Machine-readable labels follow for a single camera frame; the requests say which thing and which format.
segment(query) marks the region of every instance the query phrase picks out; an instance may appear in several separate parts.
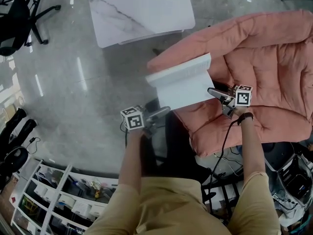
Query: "gray floor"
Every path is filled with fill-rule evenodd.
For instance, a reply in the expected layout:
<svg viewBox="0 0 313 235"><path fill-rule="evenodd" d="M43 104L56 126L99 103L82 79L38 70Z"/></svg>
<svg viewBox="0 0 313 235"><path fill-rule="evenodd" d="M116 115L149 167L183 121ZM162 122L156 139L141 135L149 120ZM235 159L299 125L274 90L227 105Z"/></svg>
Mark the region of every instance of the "gray floor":
<svg viewBox="0 0 313 235"><path fill-rule="evenodd" d="M313 9L313 1L308 0L191 1L194 29L105 49L97 46L88 0L42 2L41 10L62 5L60 12L38 23L49 45L39 45L32 34L32 49L22 47L9 58L0 57L0 106L20 103L38 121L32 134L42 140L37 158L117 173L124 154L119 111L155 97L144 80L146 63L154 57L152 48L165 49L193 31L247 13ZM200 163L211 164L215 159Z"/></svg>

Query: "open book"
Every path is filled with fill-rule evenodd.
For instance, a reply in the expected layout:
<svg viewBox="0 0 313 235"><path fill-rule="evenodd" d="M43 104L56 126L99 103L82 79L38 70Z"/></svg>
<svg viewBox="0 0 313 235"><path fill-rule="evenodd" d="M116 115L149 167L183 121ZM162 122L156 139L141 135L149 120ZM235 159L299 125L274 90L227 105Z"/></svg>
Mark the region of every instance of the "open book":
<svg viewBox="0 0 313 235"><path fill-rule="evenodd" d="M207 72L210 65L211 54L208 53L149 75L146 79L156 87L160 107L169 106L175 110L214 98L207 92L209 87L214 87Z"/></svg>

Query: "marble tabletop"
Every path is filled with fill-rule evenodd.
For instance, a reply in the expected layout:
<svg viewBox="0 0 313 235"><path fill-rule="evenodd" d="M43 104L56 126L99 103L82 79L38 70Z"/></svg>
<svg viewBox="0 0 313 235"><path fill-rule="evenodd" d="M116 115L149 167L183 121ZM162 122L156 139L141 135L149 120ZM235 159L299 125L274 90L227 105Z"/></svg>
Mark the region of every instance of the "marble tabletop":
<svg viewBox="0 0 313 235"><path fill-rule="evenodd" d="M101 48L195 26L190 0L89 0L89 4Z"/></svg>

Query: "white shelf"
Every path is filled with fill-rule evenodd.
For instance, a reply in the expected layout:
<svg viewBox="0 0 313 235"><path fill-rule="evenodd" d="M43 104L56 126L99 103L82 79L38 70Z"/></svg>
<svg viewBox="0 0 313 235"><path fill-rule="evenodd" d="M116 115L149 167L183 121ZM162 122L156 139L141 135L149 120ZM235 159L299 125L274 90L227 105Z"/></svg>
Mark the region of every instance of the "white shelf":
<svg viewBox="0 0 313 235"><path fill-rule="evenodd" d="M89 175L75 173L75 172L70 172L69 175L74 180L85 179L88 182L96 181L96 182L99 182L101 184L106 184L109 188L116 188L118 185L118 179L114 179L114 178L95 177L95 176L89 176Z"/></svg>
<svg viewBox="0 0 313 235"><path fill-rule="evenodd" d="M24 218L26 218L30 223L36 226L37 229L41 230L41 227L36 222L34 222L29 216L27 216L26 213L24 213L20 207L17 206L16 209L20 211L20 213L24 216Z"/></svg>
<svg viewBox="0 0 313 235"><path fill-rule="evenodd" d="M12 224L15 225L15 227L20 231L21 234L27 235L27 234L17 225L17 223L15 223L15 221L12 221Z"/></svg>
<svg viewBox="0 0 313 235"><path fill-rule="evenodd" d="M49 185L46 185L43 182L38 181L37 179L31 178L31 181L33 181L36 185L40 185L40 186L46 187L47 189L54 190L54 191L56 190L55 188L53 188L53 187L51 187Z"/></svg>
<svg viewBox="0 0 313 235"><path fill-rule="evenodd" d="M53 168L53 167L47 166L47 165L45 165L45 164L40 164L40 167L42 167L42 168L49 168L49 169L51 169L51 170L57 170L57 171L60 171L60 172L63 172L63 173L64 173L64 170L57 169L57 168Z"/></svg>
<svg viewBox="0 0 313 235"><path fill-rule="evenodd" d="M61 215L56 214L55 212L52 212L51 215L54 216L54 217L57 217L57 218L60 219L60 220L65 221L66 223L69 223L69 224L71 224L71 225L74 225L74 226L76 226L76 227L79 227L79 228L81 228L81 229L84 229L84 230L87 230L87 229L88 229L87 226L80 225L80 224L78 224L78 223L76 223L76 222L74 222L74 221L72 221L72 220L69 220L69 219L67 219L67 218L65 218L65 217L63 217L63 216L61 216Z"/></svg>
<svg viewBox="0 0 313 235"><path fill-rule="evenodd" d="M24 196L26 196L29 200L33 201L36 205L38 205L41 209L44 209L45 211L48 211L48 208L40 204L37 200L33 199L31 196L29 196L26 192L23 193Z"/></svg>
<svg viewBox="0 0 313 235"><path fill-rule="evenodd" d="M26 183L26 185L25 185L25 187L24 187L24 189L23 189L23 192L26 191L27 187L28 187L29 184L30 184L30 178L32 178L32 177L34 176L35 172L38 170L39 165L42 163L42 161L43 161L43 160L40 160L40 161L39 161L39 163L36 165L34 171L31 173L31 175L30 175L30 177L29 177L29 179L28 179L28 182ZM16 208L14 209L14 212L13 212L13 215L12 215L12 219L11 219L11 225L13 224L14 217L15 217L15 214L16 214L17 209L20 210L21 215L23 215L23 216L26 215L20 208L18 208L18 206L19 206L19 204L20 204L21 202L22 202L22 197L20 197L20 199L19 199L18 202L16 203Z"/></svg>
<svg viewBox="0 0 313 235"><path fill-rule="evenodd" d="M97 202L97 201L92 201L86 198L81 198L81 197L77 197L75 195L69 194L67 192L61 191L60 194L71 197L72 199L76 200L76 201L80 201L89 205L97 205L97 206L102 206L102 207L106 207L108 204L106 203L101 203L101 202Z"/></svg>

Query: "black watch strap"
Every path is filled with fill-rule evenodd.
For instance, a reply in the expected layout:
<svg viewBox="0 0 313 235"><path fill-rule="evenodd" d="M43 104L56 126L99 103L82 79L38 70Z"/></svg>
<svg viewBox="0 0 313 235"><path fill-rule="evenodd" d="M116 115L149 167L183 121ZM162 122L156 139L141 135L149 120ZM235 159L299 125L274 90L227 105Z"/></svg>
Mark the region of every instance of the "black watch strap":
<svg viewBox="0 0 313 235"><path fill-rule="evenodd" d="M245 120L246 118L252 118L252 120L253 120L253 114L251 113L251 112L246 112L246 113L243 113L239 118L238 118L238 125L240 125L241 124L241 122L243 121L243 120Z"/></svg>

